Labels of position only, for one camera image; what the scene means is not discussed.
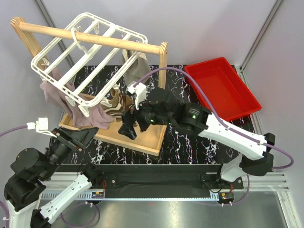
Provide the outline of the brown striped sock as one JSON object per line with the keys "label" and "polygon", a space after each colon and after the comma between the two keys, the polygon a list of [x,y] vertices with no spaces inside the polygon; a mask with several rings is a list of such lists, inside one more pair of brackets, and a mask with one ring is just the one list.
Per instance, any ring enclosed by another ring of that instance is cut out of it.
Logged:
{"label": "brown striped sock", "polygon": [[129,95],[123,94],[120,89],[114,89],[112,88],[110,90],[112,100],[110,100],[110,104],[112,105],[112,108],[123,108],[123,109],[129,109],[132,105],[132,99]]}
{"label": "brown striped sock", "polygon": [[122,113],[125,110],[125,102],[112,101],[112,102],[110,102],[110,104],[112,106],[108,107],[108,106],[104,105],[103,103],[101,103],[101,107],[108,116],[111,116],[111,117],[117,118],[117,119],[121,119]]}

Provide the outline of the wooden clothes rack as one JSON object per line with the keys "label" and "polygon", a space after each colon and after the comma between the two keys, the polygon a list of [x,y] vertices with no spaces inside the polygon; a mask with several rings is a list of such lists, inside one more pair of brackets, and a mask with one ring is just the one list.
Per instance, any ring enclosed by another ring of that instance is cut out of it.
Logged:
{"label": "wooden clothes rack", "polygon": [[[33,57],[53,40],[52,36],[38,34],[20,28],[20,26],[22,25],[30,24],[30,23],[26,23],[23,18],[13,17],[10,23]],[[46,54],[46,60],[49,63],[52,63],[72,44],[72,42],[73,41],[70,39],[62,39],[61,41],[59,41]],[[158,55],[160,58],[161,65],[166,66],[167,43],[163,42],[157,47],[158,47],[158,54],[154,54],[154,55]],[[53,76],[55,79],[60,79],[81,58],[81,56],[82,56],[82,52],[78,48],[75,48],[56,68],[54,68],[54,70],[50,73],[50,75]],[[70,83],[70,81],[67,83],[66,86],[71,90],[75,90],[77,88],[74,87],[74,85]],[[120,89],[119,81],[116,83],[116,85],[113,88]],[[83,94],[82,91],[80,97],[89,101],[92,100],[95,96]],[[110,91],[106,94],[104,98],[105,99],[102,101],[102,103],[108,107],[111,107],[112,105],[110,104],[110,100],[112,100],[112,96]],[[61,127],[70,130],[89,128],[89,127],[83,127],[83,128],[73,127],[72,118],[67,113],[59,125]],[[107,130],[99,128],[99,131],[97,132],[95,138],[97,140],[101,140],[106,143],[115,144],[121,147],[147,153],[150,155],[157,156],[159,154],[163,142],[163,137],[166,131],[166,127],[160,125],[154,126],[147,133],[140,133],[138,134],[135,140],[131,140],[130,138],[118,133],[118,130],[121,127],[121,125],[122,125],[121,119],[114,118],[114,121],[110,124]]]}

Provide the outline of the white plastic clip hanger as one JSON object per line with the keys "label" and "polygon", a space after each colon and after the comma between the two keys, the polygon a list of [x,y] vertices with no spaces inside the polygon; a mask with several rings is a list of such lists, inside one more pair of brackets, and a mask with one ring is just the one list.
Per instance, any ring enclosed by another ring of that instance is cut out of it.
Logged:
{"label": "white plastic clip hanger", "polygon": [[[124,76],[127,69],[141,53],[158,54],[158,47],[150,45],[144,34],[121,27],[92,13],[84,12],[75,17],[65,29],[26,24],[20,28],[49,35],[53,40],[45,46],[31,61],[31,68],[40,75],[42,81],[46,80],[66,94],[68,102],[74,106],[79,104],[79,109],[85,116],[89,116],[89,107],[102,103],[106,94],[113,88],[118,80]],[[72,40],[72,44],[52,63],[46,60],[46,54],[62,39]],[[71,90],[67,83],[92,60],[103,46],[112,47],[107,56],[97,65],[95,70],[75,89]],[[56,68],[75,48],[82,52],[81,58],[60,78],[55,79],[50,73]],[[85,87],[97,76],[107,63],[119,50],[130,50],[133,54],[125,61],[115,75],[98,92],[92,100],[80,97]]]}

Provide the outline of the grey cream sock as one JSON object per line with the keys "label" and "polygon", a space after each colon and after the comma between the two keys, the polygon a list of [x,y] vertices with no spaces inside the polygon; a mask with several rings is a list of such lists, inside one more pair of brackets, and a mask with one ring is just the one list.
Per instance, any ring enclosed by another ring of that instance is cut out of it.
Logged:
{"label": "grey cream sock", "polygon": [[126,85],[129,86],[130,84],[137,82],[150,71],[151,69],[146,55],[144,53],[141,53],[124,74]]}

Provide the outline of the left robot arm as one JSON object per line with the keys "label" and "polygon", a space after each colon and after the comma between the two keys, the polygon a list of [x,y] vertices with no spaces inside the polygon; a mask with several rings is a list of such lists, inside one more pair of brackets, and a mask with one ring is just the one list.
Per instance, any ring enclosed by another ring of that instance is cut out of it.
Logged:
{"label": "left robot arm", "polygon": [[14,174],[7,181],[4,197],[7,203],[7,228],[49,228],[58,216],[84,191],[103,184],[103,173],[87,163],[79,169],[76,179],[45,206],[37,209],[39,197],[69,154],[82,152],[94,139],[97,127],[51,131],[50,145],[45,153],[35,148],[22,150],[11,164]]}

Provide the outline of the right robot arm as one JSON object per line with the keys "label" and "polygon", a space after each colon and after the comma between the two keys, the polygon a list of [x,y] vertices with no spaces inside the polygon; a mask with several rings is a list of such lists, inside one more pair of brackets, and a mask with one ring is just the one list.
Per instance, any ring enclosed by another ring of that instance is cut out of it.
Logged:
{"label": "right robot arm", "polygon": [[208,138],[239,151],[239,155],[219,168],[216,184],[227,188],[237,178],[249,174],[264,176],[273,167],[270,153],[275,136],[255,134],[225,120],[217,119],[209,109],[196,103],[180,103],[171,92],[156,88],[149,94],[143,84],[129,87],[133,104],[122,114],[118,132],[131,140],[137,137],[134,124],[145,132],[150,125],[171,126],[180,133]]}

